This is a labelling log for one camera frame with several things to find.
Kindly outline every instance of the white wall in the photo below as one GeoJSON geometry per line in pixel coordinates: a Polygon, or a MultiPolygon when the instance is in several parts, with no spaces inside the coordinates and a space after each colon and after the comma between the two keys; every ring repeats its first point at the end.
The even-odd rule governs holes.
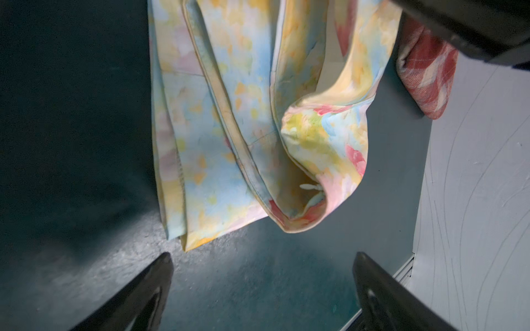
{"type": "Polygon", "coordinates": [[[461,330],[530,329],[530,72],[460,55],[432,123],[409,284],[461,330]]]}

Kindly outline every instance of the pastel floral fabric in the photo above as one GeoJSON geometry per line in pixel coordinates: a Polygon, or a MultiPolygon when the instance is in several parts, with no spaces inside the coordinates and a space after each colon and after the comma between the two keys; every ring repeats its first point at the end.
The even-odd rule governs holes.
{"type": "Polygon", "coordinates": [[[401,11],[388,0],[332,10],[344,69],[315,93],[327,1],[149,1],[158,197],[185,250],[267,215],[310,229],[361,181],[366,110],[401,11]]]}

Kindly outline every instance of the dark object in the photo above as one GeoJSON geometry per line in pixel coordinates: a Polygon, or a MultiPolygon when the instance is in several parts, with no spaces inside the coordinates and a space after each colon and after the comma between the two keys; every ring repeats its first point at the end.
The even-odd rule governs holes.
{"type": "Polygon", "coordinates": [[[527,0],[392,0],[463,54],[492,64],[528,68],[527,0]]]}
{"type": "Polygon", "coordinates": [[[131,331],[158,330],[172,276],[171,255],[168,252],[162,253],[72,331],[122,331],[133,321],[131,331]]]}
{"type": "Polygon", "coordinates": [[[363,315],[360,314],[354,320],[354,322],[348,327],[347,331],[366,331],[366,323],[364,322],[363,315]]]}
{"type": "Polygon", "coordinates": [[[363,310],[357,330],[456,331],[363,252],[355,258],[354,278],[363,310]]]}

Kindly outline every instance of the red checkered towel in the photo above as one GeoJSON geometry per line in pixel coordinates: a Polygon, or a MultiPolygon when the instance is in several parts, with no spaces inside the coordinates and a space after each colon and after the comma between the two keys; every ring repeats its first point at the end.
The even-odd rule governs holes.
{"type": "Polygon", "coordinates": [[[429,118],[447,106],[458,51],[410,17],[406,18],[397,55],[397,75],[429,118]]]}

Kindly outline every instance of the dark teal floor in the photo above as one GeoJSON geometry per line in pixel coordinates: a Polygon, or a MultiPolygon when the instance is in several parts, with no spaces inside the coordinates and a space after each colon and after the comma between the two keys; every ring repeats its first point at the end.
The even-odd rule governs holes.
{"type": "Polygon", "coordinates": [[[357,251],[390,273],[411,256],[430,121],[392,64],[352,197],[310,231],[263,219],[184,253],[156,200],[146,3],[2,6],[1,329],[68,330],[169,251],[160,330],[335,331],[357,251]]]}

